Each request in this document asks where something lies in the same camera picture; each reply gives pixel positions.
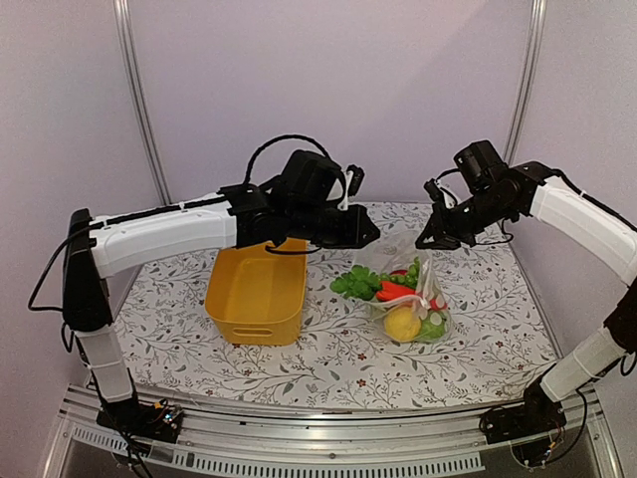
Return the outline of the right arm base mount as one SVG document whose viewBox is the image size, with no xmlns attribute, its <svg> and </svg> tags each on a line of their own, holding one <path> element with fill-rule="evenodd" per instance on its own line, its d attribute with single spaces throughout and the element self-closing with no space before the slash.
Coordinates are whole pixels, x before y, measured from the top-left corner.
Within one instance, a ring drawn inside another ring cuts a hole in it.
<svg viewBox="0 0 637 478">
<path fill-rule="evenodd" d="M 548 398 L 539 380 L 524 391 L 521 404 L 494 406 L 483 413 L 479 421 L 479 429 L 488 444 L 519 440 L 512 453 L 516 461 L 526 468 L 547 464 L 565 425 L 561 402 Z"/>
</svg>

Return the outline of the clear polka dot zip bag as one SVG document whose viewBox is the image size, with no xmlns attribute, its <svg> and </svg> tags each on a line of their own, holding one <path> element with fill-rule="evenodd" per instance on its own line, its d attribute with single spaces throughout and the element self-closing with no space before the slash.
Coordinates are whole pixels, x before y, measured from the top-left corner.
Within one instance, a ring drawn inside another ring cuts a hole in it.
<svg viewBox="0 0 637 478">
<path fill-rule="evenodd" d="M 354 256 L 354 264 L 379 276 L 380 290 L 366 304 L 386 336 L 401 344 L 433 345 L 454 323 L 432 257 L 415 247 L 417 233 L 381 237 Z"/>
</svg>

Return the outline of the green toy grapes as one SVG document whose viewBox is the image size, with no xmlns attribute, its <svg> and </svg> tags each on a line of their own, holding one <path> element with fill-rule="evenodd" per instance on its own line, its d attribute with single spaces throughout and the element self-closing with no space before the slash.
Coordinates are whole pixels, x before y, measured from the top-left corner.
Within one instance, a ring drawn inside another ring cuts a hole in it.
<svg viewBox="0 0 637 478">
<path fill-rule="evenodd" d="M 419 280 L 420 267 L 421 267 L 421 261 L 418 257 L 415 257 L 408 266 L 405 266 L 404 268 L 399 268 L 399 269 L 407 270 L 407 274 L 405 276 L 400 276 L 400 275 L 392 276 L 390 275 L 391 272 L 382 273 L 380 275 L 380 280 L 382 282 L 390 282 L 399 286 L 404 286 L 404 287 L 415 290 Z"/>
</svg>

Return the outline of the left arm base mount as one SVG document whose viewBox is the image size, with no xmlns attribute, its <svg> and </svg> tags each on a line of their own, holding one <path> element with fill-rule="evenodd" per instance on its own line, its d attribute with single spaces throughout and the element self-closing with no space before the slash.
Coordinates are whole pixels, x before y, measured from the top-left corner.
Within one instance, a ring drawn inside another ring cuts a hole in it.
<svg viewBox="0 0 637 478">
<path fill-rule="evenodd" d="M 125 436 L 177 442 L 184 418 L 180 405 L 170 404 L 165 398 L 153 404 L 143 403 L 138 399 L 136 389 L 132 397 L 113 402 L 106 401 L 99 388 L 97 393 L 101 402 L 98 425 Z"/>
</svg>

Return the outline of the yellow toy apple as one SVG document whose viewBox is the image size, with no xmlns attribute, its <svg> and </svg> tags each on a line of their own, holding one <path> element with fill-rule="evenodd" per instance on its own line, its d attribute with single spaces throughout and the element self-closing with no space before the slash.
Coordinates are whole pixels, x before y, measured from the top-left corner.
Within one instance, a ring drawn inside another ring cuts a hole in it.
<svg viewBox="0 0 637 478">
<path fill-rule="evenodd" d="M 410 307 L 398 307 L 385 316 L 383 327 L 392 340 L 409 343 L 419 335 L 421 319 Z"/>
</svg>

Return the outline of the green toy leafy vegetable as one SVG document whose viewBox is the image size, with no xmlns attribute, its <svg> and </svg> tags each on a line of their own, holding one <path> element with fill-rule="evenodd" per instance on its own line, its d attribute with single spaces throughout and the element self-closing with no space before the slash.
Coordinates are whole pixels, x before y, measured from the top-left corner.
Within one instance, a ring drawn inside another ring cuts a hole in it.
<svg viewBox="0 0 637 478">
<path fill-rule="evenodd" d="M 329 288 L 345 299 L 371 301 L 381 290 L 380 277 L 368 267 L 354 265 L 349 272 L 336 277 Z"/>
</svg>

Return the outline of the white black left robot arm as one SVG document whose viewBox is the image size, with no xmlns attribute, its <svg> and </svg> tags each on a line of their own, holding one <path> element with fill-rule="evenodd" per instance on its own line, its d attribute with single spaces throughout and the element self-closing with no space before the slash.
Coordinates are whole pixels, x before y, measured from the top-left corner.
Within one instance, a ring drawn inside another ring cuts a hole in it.
<svg viewBox="0 0 637 478">
<path fill-rule="evenodd" d="M 246 176 L 215 193 L 154 209 L 99 218 L 76 211 L 64 247 L 62 316 L 110 417 L 127 432 L 148 421 L 112 328 L 107 278 L 192 251 L 279 246 L 289 238 L 322 249 L 361 249 L 380 236 L 366 208 L 347 202 L 363 175 L 326 154 L 296 150 L 283 172 L 261 185 Z"/>
</svg>

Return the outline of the orange toy carrot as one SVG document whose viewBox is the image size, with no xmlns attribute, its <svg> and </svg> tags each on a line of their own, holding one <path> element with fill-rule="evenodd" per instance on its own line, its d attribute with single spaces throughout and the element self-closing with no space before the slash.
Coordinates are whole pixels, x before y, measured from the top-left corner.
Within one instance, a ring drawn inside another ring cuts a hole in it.
<svg viewBox="0 0 637 478">
<path fill-rule="evenodd" d="M 442 292 L 433 286 L 425 287 L 422 292 L 417 292 L 416 290 L 390 282 L 381 282 L 380 285 L 381 290 L 375 294 L 375 299 L 380 303 L 396 301 L 407 296 L 418 296 L 425 300 L 428 309 L 439 312 L 448 308 L 447 301 Z"/>
</svg>

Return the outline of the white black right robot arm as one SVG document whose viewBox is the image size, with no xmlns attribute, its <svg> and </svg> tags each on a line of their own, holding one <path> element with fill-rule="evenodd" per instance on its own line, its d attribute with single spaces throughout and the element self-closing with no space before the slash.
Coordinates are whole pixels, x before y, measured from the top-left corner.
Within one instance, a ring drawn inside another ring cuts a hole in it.
<svg viewBox="0 0 637 478">
<path fill-rule="evenodd" d="M 530 255 L 546 244 L 549 265 L 540 259 L 531 270 L 555 286 L 560 279 L 598 272 L 602 299 L 609 310 L 599 328 L 585 320 L 587 331 L 571 352 L 530 386 L 530 400 L 515 413 L 515 426 L 535 434 L 551 421 L 552 402 L 601 378 L 636 351 L 636 228 L 605 204 L 577 187 L 560 169 L 529 161 L 509 165 L 487 140 L 472 142 L 453 157 L 452 171 L 464 180 L 469 196 L 456 202 L 446 196 L 439 178 L 425 182 L 432 212 L 416 240 L 422 250 L 474 247 L 479 234 L 503 221 L 530 218 L 547 227 L 524 240 Z"/>
</svg>

